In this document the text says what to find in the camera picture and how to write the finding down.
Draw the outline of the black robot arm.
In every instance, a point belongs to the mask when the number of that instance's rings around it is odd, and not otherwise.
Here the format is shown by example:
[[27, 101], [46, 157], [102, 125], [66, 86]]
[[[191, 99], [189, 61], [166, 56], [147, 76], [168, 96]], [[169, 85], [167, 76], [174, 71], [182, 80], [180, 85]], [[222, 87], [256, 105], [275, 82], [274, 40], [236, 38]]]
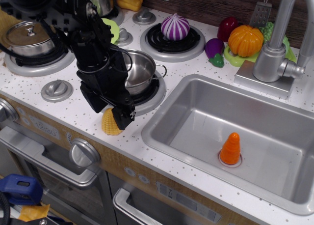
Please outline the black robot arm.
[[124, 130], [135, 117], [125, 88], [125, 50], [111, 43], [112, 34], [90, 0], [0, 0], [2, 11], [17, 19], [38, 22], [56, 46], [67, 47], [77, 60], [80, 89], [95, 112], [113, 107]]

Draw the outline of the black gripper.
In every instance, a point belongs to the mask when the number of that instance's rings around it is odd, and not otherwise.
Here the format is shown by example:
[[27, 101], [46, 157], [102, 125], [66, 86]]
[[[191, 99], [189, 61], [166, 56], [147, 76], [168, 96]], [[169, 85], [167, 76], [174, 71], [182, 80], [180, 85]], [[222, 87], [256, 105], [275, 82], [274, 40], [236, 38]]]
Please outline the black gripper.
[[135, 120], [135, 106], [125, 88], [128, 76], [123, 53], [109, 52], [108, 58], [95, 66], [77, 63], [81, 79], [81, 92], [93, 109], [99, 113], [107, 105], [114, 106], [113, 118], [120, 130], [125, 130]]

